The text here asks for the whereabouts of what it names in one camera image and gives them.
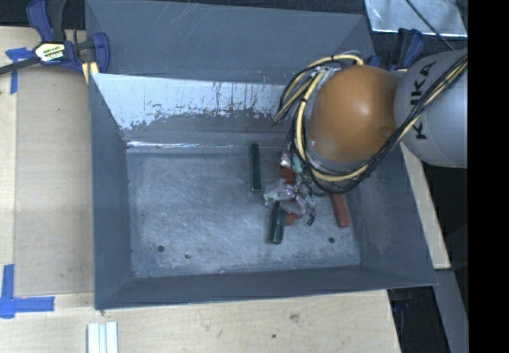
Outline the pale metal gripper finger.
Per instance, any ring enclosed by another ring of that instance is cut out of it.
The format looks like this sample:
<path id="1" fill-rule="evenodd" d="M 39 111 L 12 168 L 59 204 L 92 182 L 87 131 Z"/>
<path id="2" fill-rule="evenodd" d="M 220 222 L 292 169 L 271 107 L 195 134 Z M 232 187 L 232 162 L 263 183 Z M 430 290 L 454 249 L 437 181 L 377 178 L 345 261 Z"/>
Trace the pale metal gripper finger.
<path id="1" fill-rule="evenodd" d="M 282 200 L 280 206 L 287 213 L 300 217 L 310 217 L 315 213 L 315 208 L 309 206 L 306 202 L 298 203 L 296 200 Z"/>
<path id="2" fill-rule="evenodd" d="M 279 179 L 268 184 L 262 196 L 266 204 L 271 204 L 277 201 L 293 200 L 296 192 L 293 184 L 288 184 L 284 179 Z"/>

